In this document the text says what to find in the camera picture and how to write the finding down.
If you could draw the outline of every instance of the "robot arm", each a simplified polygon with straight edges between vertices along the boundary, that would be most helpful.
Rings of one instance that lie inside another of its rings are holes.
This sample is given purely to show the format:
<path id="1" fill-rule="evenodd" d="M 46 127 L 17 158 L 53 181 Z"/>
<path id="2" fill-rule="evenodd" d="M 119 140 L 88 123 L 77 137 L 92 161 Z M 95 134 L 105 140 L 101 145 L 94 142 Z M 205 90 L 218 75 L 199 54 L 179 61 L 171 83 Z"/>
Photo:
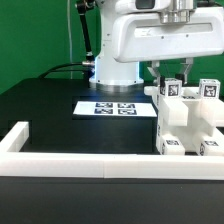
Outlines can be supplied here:
<path id="1" fill-rule="evenodd" d="M 160 60 L 182 58 L 179 75 L 186 83 L 194 57 L 224 51 L 222 7 L 196 9 L 195 0 L 146 2 L 154 2 L 154 5 L 138 8 L 138 0 L 120 0 L 116 4 L 117 12 L 122 14 L 113 27 L 113 33 L 119 34 L 113 35 L 112 40 L 117 61 L 152 61 L 149 70 L 159 77 L 155 65 Z"/>
<path id="2" fill-rule="evenodd" d="M 96 4 L 101 12 L 101 52 L 90 79 L 92 87 L 114 90 L 142 84 L 138 62 L 152 62 L 149 70 L 159 77 L 159 61 L 177 58 L 183 59 L 178 75 L 186 83 L 194 57 L 224 51 L 223 7 L 207 7 L 215 5 L 214 0 L 80 2 L 86 10 Z"/>

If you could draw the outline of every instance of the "green wall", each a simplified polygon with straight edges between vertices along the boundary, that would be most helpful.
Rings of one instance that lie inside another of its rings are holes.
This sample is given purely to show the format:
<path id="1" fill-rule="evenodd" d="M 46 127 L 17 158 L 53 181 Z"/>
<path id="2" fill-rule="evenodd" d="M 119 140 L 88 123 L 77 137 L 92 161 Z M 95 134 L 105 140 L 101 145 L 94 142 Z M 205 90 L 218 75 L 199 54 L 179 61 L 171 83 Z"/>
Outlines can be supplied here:
<path id="1" fill-rule="evenodd" d="M 73 59 L 85 58 L 85 48 L 74 7 L 71 0 Z M 100 19 L 96 9 L 87 14 L 93 51 L 100 50 Z M 0 93 L 20 80 L 37 77 L 47 69 L 69 62 L 67 29 L 67 0 L 1 0 L 0 9 Z M 179 71 L 179 60 L 166 61 L 161 72 L 172 77 Z M 224 83 L 224 55 L 195 59 L 189 76 L 191 82 L 200 78 L 218 78 Z M 151 80 L 145 64 L 142 76 Z M 69 78 L 70 74 L 51 77 Z"/>

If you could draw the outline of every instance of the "black table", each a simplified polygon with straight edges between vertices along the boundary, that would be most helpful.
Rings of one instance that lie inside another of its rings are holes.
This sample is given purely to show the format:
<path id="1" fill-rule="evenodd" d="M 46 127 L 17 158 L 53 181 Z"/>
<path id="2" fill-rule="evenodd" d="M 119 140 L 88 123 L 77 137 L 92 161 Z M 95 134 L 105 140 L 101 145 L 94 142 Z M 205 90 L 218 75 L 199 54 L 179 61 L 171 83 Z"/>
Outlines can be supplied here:
<path id="1" fill-rule="evenodd" d="M 112 94 L 82 80 L 27 79 L 0 96 L 0 135 L 28 120 L 24 152 L 157 154 L 155 118 L 74 116 L 78 100 L 151 102 L 142 90 Z M 7 224 L 217 224 L 223 208 L 222 181 L 0 177 Z"/>

